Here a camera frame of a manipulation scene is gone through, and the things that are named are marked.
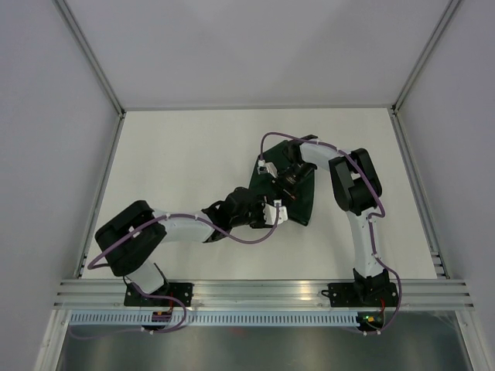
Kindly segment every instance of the gray wall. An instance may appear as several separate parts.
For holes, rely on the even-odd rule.
[[[455,276],[495,347],[495,2],[464,2],[401,112]]]
[[[389,104],[447,0],[68,0],[122,104]]]
[[[32,369],[116,114],[50,0],[0,5],[0,362]]]

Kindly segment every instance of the black mounting plate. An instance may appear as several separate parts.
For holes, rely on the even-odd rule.
[[[366,302],[359,298],[353,282],[328,284],[328,290],[323,290],[322,295],[330,299],[332,308],[380,308],[380,299],[389,308],[398,304],[397,288],[392,282],[371,295]]]
[[[153,293],[153,295],[167,295],[180,300],[186,307],[191,306],[193,298],[193,286],[189,282],[169,282],[169,286],[163,286]],[[125,307],[169,307],[169,301],[165,299],[148,299],[142,297],[134,288],[128,284],[124,299]]]

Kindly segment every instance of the white table surface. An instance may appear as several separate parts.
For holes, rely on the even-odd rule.
[[[318,135],[339,148],[366,148],[383,187],[387,217],[379,220],[383,260],[403,278],[436,278],[394,131],[384,108],[128,112],[97,226],[137,199],[168,211],[193,212],[248,186],[261,136],[281,131]],[[267,139],[265,148],[283,138]],[[246,240],[267,230],[236,228]],[[95,241],[88,261],[100,253]],[[352,278],[349,222],[333,198],[328,172],[316,171],[307,227],[282,224],[264,243],[165,243],[151,255],[173,279]],[[85,278],[113,277],[109,268]]]

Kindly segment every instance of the white connector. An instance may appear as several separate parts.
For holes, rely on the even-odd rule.
[[[268,205],[265,203],[265,209],[263,213],[265,215],[265,223],[268,226],[275,225],[275,217],[277,216],[277,207],[278,207],[278,222],[277,225],[286,222],[288,220],[287,207],[282,206],[282,201],[280,199],[276,199],[273,202],[274,206]]]
[[[278,171],[273,162],[258,160],[258,174],[270,174],[274,178],[278,177]]]

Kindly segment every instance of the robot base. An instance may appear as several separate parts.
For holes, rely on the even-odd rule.
[[[390,282],[387,271],[366,278],[356,270],[353,272],[354,282],[329,284],[328,290],[321,291],[332,308],[379,308],[381,299],[387,308],[397,306],[397,288]]]

